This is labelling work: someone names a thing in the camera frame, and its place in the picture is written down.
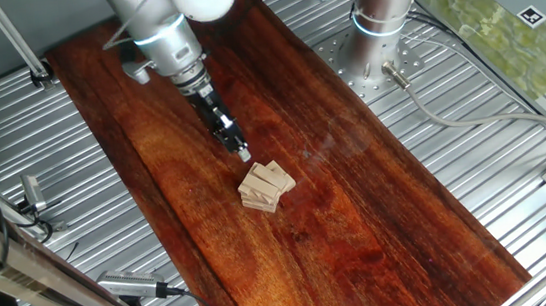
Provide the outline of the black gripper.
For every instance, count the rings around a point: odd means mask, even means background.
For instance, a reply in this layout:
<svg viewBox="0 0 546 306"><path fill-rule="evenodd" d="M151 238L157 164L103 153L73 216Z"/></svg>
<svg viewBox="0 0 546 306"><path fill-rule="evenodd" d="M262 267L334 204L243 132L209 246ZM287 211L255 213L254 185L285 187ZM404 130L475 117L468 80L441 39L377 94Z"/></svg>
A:
<svg viewBox="0 0 546 306"><path fill-rule="evenodd" d="M229 109L211 83L197 87L191 95L187 96L187 100L207 129L228 151L238 155L244 163L251 159L242 129L230 116Z"/></svg>

